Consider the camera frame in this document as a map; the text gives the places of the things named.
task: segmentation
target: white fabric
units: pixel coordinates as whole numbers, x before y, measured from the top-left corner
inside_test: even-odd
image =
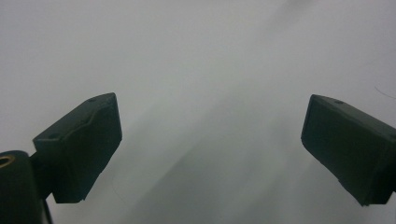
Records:
[[[0,148],[114,91],[123,141],[64,223],[394,223],[300,141],[309,96],[396,127],[396,2],[1,1]]]

